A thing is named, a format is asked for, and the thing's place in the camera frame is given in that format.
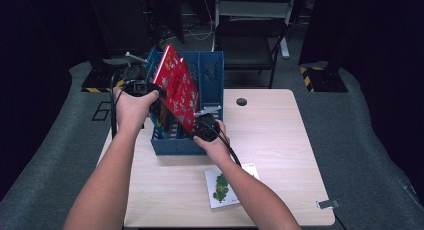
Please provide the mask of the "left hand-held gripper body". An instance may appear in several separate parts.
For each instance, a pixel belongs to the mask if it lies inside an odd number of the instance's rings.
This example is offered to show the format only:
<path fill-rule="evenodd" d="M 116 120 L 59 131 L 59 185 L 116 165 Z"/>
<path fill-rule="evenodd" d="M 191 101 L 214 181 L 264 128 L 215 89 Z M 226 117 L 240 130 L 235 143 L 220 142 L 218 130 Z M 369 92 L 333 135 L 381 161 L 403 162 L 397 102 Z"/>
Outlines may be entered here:
<path fill-rule="evenodd" d="M 125 56 L 132 59 L 135 64 L 130 63 L 123 72 L 122 79 L 124 81 L 124 91 L 135 97 L 147 95 L 155 90 L 159 91 L 160 87 L 153 84 L 148 78 L 148 61 L 130 52 L 126 52 Z"/>

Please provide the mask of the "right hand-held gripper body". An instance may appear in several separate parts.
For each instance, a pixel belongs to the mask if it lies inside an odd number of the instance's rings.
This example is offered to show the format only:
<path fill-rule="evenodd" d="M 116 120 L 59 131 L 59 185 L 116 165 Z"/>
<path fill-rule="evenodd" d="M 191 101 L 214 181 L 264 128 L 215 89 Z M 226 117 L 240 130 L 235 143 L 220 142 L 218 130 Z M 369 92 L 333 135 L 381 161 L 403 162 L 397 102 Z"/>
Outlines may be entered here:
<path fill-rule="evenodd" d="M 204 141 L 212 142 L 220 135 L 220 127 L 215 115 L 221 106 L 204 107 L 194 114 L 193 135 Z"/>

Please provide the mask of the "blue plastic file rack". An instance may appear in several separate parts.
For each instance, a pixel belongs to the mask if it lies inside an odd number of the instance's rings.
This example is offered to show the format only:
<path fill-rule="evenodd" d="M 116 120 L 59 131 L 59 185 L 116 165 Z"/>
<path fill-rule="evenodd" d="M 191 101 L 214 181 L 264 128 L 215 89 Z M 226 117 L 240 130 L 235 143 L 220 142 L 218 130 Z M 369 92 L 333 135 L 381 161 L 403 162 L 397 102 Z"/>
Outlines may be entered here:
<path fill-rule="evenodd" d="M 182 57 L 190 75 L 200 91 L 200 109 L 218 107 L 212 112 L 216 119 L 223 119 L 224 56 L 222 52 L 182 51 Z M 153 127 L 151 144 L 157 156 L 204 155 L 181 124 L 168 114 L 168 130 Z"/>

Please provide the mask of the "white picture book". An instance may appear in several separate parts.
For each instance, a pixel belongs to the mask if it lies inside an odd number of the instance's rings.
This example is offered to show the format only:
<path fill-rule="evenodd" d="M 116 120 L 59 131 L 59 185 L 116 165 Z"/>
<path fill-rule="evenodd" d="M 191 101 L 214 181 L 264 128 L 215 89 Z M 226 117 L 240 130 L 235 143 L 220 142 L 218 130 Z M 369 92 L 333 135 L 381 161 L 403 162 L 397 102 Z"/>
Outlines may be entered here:
<path fill-rule="evenodd" d="M 231 185 L 217 167 L 205 171 L 210 207 L 217 209 L 240 203 Z"/>

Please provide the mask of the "person's right hand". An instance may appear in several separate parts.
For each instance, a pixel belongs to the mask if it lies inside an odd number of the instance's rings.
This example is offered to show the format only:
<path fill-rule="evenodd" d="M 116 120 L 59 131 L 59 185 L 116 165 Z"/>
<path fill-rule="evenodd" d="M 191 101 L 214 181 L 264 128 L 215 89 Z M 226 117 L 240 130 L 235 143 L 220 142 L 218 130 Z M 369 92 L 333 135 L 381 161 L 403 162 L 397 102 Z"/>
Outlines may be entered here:
<path fill-rule="evenodd" d="M 234 161 L 227 147 L 230 139 L 226 136 L 226 126 L 221 120 L 218 120 L 217 123 L 219 124 L 220 135 L 214 141 L 207 142 L 198 136 L 194 136 L 193 140 L 198 146 L 206 151 L 211 161 L 217 167 L 221 168 L 228 164 L 234 164 Z"/>

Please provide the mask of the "person's left hand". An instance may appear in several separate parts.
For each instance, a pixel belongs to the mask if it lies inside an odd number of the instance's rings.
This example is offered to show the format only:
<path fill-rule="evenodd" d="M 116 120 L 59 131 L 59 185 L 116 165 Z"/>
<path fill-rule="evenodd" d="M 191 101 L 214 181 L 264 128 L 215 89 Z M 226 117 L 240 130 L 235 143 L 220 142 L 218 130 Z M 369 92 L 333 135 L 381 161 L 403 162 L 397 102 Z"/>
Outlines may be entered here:
<path fill-rule="evenodd" d="M 113 93 L 116 100 L 118 132 L 137 134 L 149 115 L 150 105 L 159 99 L 159 92 L 153 90 L 142 97 L 134 97 L 120 87 L 115 87 Z"/>

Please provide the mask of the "black base with yellow stripes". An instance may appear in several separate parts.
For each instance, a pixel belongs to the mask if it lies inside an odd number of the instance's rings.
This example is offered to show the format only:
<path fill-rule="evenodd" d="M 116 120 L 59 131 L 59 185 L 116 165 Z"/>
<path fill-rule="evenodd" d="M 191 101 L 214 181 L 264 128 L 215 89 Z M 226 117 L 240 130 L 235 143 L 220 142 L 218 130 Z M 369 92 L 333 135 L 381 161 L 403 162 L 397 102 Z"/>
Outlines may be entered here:
<path fill-rule="evenodd" d="M 331 73 L 321 67 L 301 67 L 300 71 L 309 92 L 348 92 L 338 72 Z"/>
<path fill-rule="evenodd" d="M 104 60 L 91 61 L 90 65 L 91 70 L 81 85 L 82 92 L 108 92 L 112 76 L 126 66 L 125 63 L 108 63 Z"/>

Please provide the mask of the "black folding chair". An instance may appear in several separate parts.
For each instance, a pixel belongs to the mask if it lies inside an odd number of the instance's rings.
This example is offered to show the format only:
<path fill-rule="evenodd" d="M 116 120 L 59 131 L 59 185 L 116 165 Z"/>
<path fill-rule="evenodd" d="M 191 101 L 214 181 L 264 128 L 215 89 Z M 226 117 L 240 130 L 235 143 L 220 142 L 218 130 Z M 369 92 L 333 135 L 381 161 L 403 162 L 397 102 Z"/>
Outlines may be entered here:
<path fill-rule="evenodd" d="M 223 52 L 225 70 L 270 70 L 271 88 L 287 30 L 287 24 L 276 18 L 222 21 L 215 29 L 214 50 Z"/>

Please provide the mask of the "dark curtain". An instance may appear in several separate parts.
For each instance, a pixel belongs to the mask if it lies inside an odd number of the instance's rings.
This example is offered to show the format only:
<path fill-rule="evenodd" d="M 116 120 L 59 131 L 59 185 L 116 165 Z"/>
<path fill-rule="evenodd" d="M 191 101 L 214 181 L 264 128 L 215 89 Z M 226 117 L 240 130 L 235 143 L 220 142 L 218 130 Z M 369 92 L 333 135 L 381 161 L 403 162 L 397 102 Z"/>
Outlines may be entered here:
<path fill-rule="evenodd" d="M 424 205 L 424 0 L 316 0 L 299 62 L 351 73 L 372 128 Z"/>
<path fill-rule="evenodd" d="M 71 87 L 88 0 L 0 0 L 0 199 L 38 150 Z"/>

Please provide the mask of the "black metal chair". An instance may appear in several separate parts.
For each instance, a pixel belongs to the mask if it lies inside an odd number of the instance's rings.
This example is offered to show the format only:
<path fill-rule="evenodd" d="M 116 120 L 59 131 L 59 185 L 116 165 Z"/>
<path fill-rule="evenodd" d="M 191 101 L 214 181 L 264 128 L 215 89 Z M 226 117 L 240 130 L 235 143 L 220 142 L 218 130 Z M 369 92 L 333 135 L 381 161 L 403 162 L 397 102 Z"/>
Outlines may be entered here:
<path fill-rule="evenodd" d="M 252 2 L 240 0 L 215 0 L 215 26 L 222 16 L 246 19 L 279 18 L 289 25 L 295 0 L 287 2 Z"/>

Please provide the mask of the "grey metal table clip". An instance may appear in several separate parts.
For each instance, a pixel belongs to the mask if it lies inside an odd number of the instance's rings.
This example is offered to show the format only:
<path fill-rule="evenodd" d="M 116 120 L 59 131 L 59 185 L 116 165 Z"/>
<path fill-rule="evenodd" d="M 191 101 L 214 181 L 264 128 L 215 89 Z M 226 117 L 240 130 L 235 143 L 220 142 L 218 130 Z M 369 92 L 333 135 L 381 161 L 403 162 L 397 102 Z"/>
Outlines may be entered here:
<path fill-rule="evenodd" d="M 327 208 L 334 209 L 341 206 L 340 202 L 337 199 L 317 201 L 316 204 L 320 209 L 327 209 Z"/>

